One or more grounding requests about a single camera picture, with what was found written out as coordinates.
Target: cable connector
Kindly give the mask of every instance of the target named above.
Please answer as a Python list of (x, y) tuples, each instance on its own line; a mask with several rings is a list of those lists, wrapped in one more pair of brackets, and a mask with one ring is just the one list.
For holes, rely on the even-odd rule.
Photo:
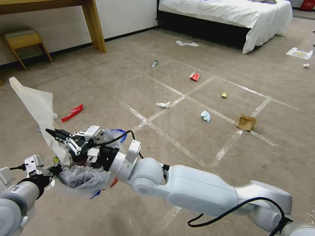
[(22, 165), (18, 166), (18, 167), (12, 167), (10, 168), (10, 170), (14, 170), (14, 169), (21, 169), (23, 171), (26, 171), (26, 166), (25, 164), (23, 163)]

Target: desk leg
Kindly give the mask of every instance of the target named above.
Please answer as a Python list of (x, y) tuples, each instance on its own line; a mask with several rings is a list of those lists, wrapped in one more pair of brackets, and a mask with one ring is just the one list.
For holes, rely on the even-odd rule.
[(83, 0), (82, 9), (86, 24), (89, 29), (93, 47), (101, 52), (106, 53), (104, 36), (101, 23), (99, 22), (95, 0)]

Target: wooden desk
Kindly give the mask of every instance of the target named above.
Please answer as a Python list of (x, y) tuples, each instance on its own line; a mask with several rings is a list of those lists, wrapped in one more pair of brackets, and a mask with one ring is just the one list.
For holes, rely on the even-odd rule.
[(95, 0), (0, 0), (0, 15), (73, 6), (82, 6), (93, 47), (106, 53)]

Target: beige carpet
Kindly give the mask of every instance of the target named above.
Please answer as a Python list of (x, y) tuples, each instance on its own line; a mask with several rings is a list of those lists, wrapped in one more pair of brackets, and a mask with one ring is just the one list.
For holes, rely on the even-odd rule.
[[(292, 47), (313, 49), (314, 29), (315, 21), (294, 18), (287, 37), (276, 36), (246, 55), (240, 48), (199, 39), (193, 40), (199, 47), (180, 47), (176, 40), (192, 38), (156, 29), (108, 42), (108, 54), (87, 48), (56, 56), (53, 64), (29, 65), (27, 72), (1, 71), (6, 84), (0, 88), (1, 165), (20, 165), (34, 153), (47, 164), (53, 157), (8, 85), (15, 76), (25, 86), (52, 92), (60, 117), (84, 103), (82, 113), (57, 121), (65, 130), (133, 129), (143, 156), (213, 172), (233, 186), (251, 179), (275, 185), (292, 194), (294, 220), (313, 222), (315, 57), (306, 61), (285, 53)], [(154, 59), (159, 64), (152, 69)], [(193, 71), (200, 73), (198, 82), (188, 78)], [(156, 106), (168, 101), (169, 109)], [(210, 112), (211, 122), (202, 120), (203, 110)], [(239, 113), (257, 116), (254, 132), (241, 134), (235, 127)], [(24, 177), (14, 173), (17, 180)], [(268, 235), (248, 217), (235, 215), (189, 228), (187, 221), (197, 213), (139, 197), (122, 183), (93, 200), (64, 195), (54, 186), (36, 208), (24, 236)]]

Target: red snack package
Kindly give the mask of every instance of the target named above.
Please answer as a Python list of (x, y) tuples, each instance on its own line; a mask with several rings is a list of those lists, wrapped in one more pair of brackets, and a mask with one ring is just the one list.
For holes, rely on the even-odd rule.
[(195, 71), (191, 73), (191, 75), (189, 76), (189, 78), (191, 78), (192, 80), (195, 80), (196, 82), (199, 80), (199, 77), (200, 77), (200, 74), (196, 74)]
[(78, 106), (78, 107), (76, 107), (76, 108), (71, 109), (70, 114), (67, 115), (67, 116), (64, 117), (64, 118), (61, 118), (61, 121), (62, 121), (62, 122), (65, 122), (65, 121), (71, 119), (71, 118), (74, 117), (76, 114), (79, 114), (82, 110), (83, 110), (83, 104), (81, 104), (80, 106)]

